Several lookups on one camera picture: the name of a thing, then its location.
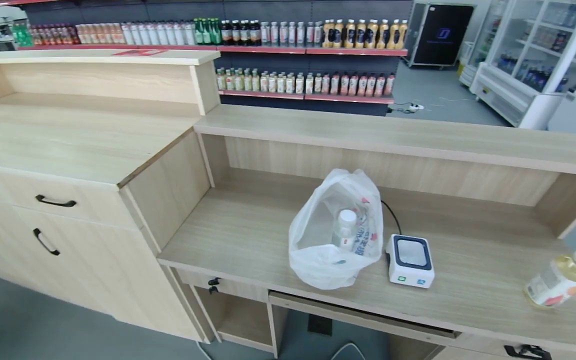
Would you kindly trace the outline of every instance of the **glass door refrigerator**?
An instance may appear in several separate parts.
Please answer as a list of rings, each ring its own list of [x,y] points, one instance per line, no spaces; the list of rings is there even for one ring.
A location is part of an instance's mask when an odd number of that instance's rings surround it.
[[[459,75],[459,81],[467,87],[473,84],[479,64],[486,60],[490,52],[490,47],[497,35],[501,19],[508,8],[508,3],[509,0],[492,0],[490,2],[490,7],[481,25],[470,57]]]
[[[576,0],[509,0],[470,85],[518,128],[545,129],[576,84]]]

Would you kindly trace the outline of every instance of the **gray floor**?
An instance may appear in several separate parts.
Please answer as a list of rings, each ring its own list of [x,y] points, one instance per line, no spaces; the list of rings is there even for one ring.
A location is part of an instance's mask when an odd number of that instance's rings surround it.
[[[507,126],[494,111],[476,103],[455,71],[409,69],[402,64],[395,82],[397,103],[414,102],[425,110],[391,116]],[[576,228],[566,243],[576,249]],[[366,328],[335,322],[333,336],[307,333],[307,315],[291,312],[282,360],[328,360],[345,342],[361,348],[368,360],[387,359],[387,338]],[[231,342],[205,345],[213,360],[266,360],[272,354]],[[65,303],[0,280],[0,360],[201,360],[193,341],[180,339]],[[338,360],[359,360],[346,349]]]

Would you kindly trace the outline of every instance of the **cabinet door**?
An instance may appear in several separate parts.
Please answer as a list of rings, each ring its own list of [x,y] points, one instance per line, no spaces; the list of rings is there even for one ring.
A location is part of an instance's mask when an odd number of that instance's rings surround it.
[[[182,305],[184,299],[174,292],[140,231],[23,208],[17,212],[62,255],[76,258],[68,264],[69,273],[115,319],[201,340]]]
[[[51,252],[52,244],[35,235],[13,205],[0,203],[0,278],[98,312],[106,312],[68,271],[73,258]]]

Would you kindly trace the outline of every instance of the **drawer handle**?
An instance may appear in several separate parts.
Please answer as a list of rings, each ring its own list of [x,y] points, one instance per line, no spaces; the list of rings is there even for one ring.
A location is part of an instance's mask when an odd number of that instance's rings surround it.
[[[44,199],[46,198],[46,196],[43,196],[43,194],[38,194],[38,195],[35,196],[34,198],[37,199],[37,201],[38,201],[39,203],[56,205],[57,207],[72,208],[72,207],[74,207],[75,205],[77,205],[77,202],[76,202],[75,200],[70,200],[70,201],[68,201],[68,202],[63,202],[63,203],[46,201],[46,200],[44,200]]]
[[[57,249],[51,250],[50,248],[48,248],[48,246],[46,246],[46,244],[41,239],[39,239],[39,235],[42,233],[41,230],[35,228],[35,230],[32,230],[32,233],[34,234],[34,237],[37,238],[37,240],[39,240],[39,244],[41,244],[41,246],[43,246],[43,248],[46,249],[48,253],[51,253],[52,255],[55,256],[61,254]]]
[[[505,353],[511,358],[553,360],[551,353],[539,346],[522,344],[519,346],[519,352],[511,345],[504,345],[503,348],[505,349]]]

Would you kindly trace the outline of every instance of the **plastic bag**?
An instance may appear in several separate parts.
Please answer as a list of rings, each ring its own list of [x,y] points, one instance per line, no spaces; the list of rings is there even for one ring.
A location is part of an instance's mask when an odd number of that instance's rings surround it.
[[[363,170],[334,169],[301,208],[288,231],[290,268],[317,289],[350,287],[359,271],[382,255],[384,217],[379,190]],[[358,232],[352,251],[332,243],[339,212],[357,214]]]

